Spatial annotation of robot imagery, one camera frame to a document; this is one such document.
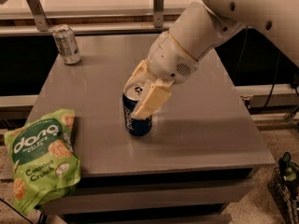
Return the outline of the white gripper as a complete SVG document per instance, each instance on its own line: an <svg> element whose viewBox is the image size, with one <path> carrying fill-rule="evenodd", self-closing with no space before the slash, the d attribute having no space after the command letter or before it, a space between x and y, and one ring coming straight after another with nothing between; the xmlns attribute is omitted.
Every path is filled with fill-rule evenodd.
<svg viewBox="0 0 299 224"><path fill-rule="evenodd" d="M126 91L132 85L144 87L133 118L150 117L170 98L174 82L185 82L198 67L199 62L191 58L169 32L161 33L151 45L148 59L138 64L123 88Z"/></svg>

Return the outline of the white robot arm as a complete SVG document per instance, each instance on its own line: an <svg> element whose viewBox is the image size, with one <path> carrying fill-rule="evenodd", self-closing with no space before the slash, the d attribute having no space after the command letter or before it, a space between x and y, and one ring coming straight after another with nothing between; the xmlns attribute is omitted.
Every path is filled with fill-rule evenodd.
<svg viewBox="0 0 299 224"><path fill-rule="evenodd" d="M190 3L161 33L126 85L143 91L133 117L146 119L164 105L171 86L186 81L210 50L243 27L263 34L293 63L299 63L299 0L199 0Z"/></svg>

